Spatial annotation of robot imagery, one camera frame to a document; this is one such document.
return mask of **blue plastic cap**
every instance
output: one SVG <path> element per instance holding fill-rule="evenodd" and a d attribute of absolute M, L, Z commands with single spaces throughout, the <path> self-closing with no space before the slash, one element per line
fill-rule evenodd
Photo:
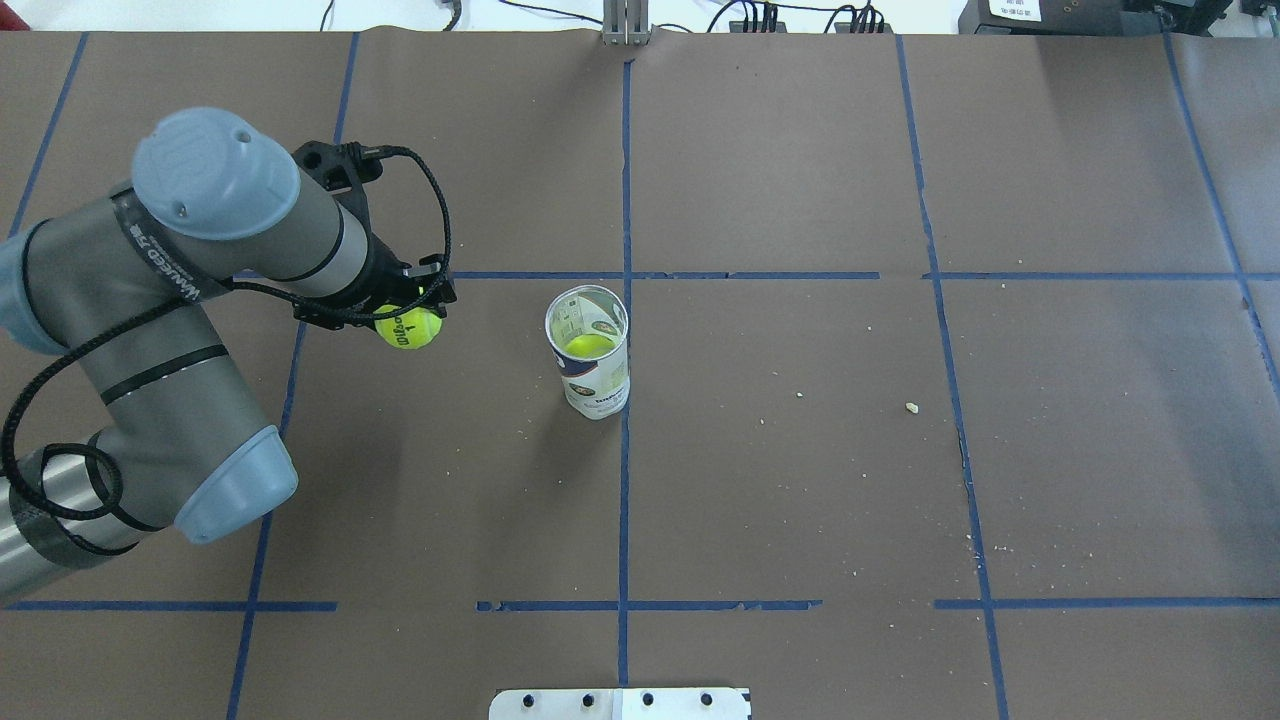
<path fill-rule="evenodd" d="M 200 240 L 257 234 L 293 209 L 293 158 L 234 113 L 188 108 L 133 152 L 133 190 L 157 220 Z"/>
<path fill-rule="evenodd" d="M 23 258 L 32 229 L 28 228 L 0 242 L 0 327 L 27 350 L 45 355 L 65 355 L 67 347 L 49 337 L 31 309 L 31 299 L 27 297 Z"/>
<path fill-rule="evenodd" d="M 244 441 L 196 488 L 173 524 L 196 544 L 238 530 L 298 489 L 298 474 L 275 425 Z"/>

